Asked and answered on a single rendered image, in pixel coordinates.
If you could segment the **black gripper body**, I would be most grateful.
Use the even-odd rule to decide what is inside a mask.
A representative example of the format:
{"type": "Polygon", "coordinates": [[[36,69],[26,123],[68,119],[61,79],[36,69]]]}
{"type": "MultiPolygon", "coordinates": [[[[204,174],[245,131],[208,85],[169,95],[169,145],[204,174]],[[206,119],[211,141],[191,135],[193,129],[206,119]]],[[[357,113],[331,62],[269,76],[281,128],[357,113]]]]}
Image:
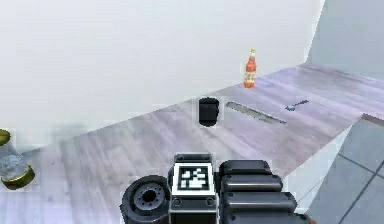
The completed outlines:
{"type": "Polygon", "coordinates": [[[170,191],[167,179],[149,175],[124,192],[120,211],[124,224],[169,224],[170,191]]]}

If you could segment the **black cup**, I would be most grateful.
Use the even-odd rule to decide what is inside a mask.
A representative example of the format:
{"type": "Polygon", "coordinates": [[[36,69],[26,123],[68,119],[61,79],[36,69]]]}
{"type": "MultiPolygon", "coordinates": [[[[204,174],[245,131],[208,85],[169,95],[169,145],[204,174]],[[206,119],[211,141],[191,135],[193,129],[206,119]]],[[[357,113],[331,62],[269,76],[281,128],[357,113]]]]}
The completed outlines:
{"type": "Polygon", "coordinates": [[[216,98],[201,98],[199,100],[199,123],[205,127],[214,126],[219,114],[219,101],[216,98]]]}

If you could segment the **grey bread knife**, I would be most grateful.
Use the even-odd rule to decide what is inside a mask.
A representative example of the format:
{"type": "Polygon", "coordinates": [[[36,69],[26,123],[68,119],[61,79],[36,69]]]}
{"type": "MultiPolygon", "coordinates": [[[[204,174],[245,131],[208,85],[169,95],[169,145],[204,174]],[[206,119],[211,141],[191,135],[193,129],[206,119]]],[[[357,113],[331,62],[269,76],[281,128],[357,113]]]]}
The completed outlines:
{"type": "Polygon", "coordinates": [[[259,120],[262,120],[262,121],[265,121],[265,122],[268,122],[268,123],[281,123],[281,124],[285,124],[286,123],[286,121],[281,119],[281,118],[272,116],[272,115],[270,115],[268,113],[262,112],[260,110],[248,107],[246,105],[243,105],[241,103],[237,103],[237,102],[234,102],[234,101],[227,102],[225,104],[225,106],[228,107],[228,108],[231,108],[231,109],[233,109],[235,111],[238,111],[240,113],[249,115],[249,116],[251,116],[253,118],[256,118],[256,119],[259,119],[259,120]]]}

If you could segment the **glass jar with green rims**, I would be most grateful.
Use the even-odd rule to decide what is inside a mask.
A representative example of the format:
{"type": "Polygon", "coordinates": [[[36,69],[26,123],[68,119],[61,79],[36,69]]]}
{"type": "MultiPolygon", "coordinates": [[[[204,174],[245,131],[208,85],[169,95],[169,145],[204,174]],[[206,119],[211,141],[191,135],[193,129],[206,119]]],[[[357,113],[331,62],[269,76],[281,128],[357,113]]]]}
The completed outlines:
{"type": "Polygon", "coordinates": [[[24,157],[14,148],[11,134],[0,129],[0,181],[9,190],[27,186],[35,178],[35,172],[24,157]]]}

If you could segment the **red sauce bottle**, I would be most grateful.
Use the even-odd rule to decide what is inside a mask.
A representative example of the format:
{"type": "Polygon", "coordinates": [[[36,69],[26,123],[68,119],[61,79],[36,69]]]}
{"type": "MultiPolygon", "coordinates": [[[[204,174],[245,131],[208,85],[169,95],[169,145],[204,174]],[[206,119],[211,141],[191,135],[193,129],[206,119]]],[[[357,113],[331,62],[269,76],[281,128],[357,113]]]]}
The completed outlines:
{"type": "Polygon", "coordinates": [[[255,50],[250,50],[250,56],[248,62],[245,65],[245,75],[243,84],[245,88],[253,88],[255,85],[255,76],[256,76],[256,61],[255,61],[255,50]]]}

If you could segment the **grey metal spoon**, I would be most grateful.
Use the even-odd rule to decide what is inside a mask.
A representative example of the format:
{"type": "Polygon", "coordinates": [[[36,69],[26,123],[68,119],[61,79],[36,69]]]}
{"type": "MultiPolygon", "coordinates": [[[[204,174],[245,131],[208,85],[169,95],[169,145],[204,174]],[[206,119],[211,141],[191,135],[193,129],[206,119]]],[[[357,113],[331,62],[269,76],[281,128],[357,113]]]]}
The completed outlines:
{"type": "Polygon", "coordinates": [[[308,103],[308,102],[309,102],[309,100],[303,100],[303,101],[300,101],[300,102],[298,102],[296,104],[293,104],[293,105],[287,105],[285,107],[285,109],[288,110],[288,111],[295,111],[295,109],[296,109],[296,107],[298,105],[302,105],[302,104],[305,104],[305,103],[308,103]]]}

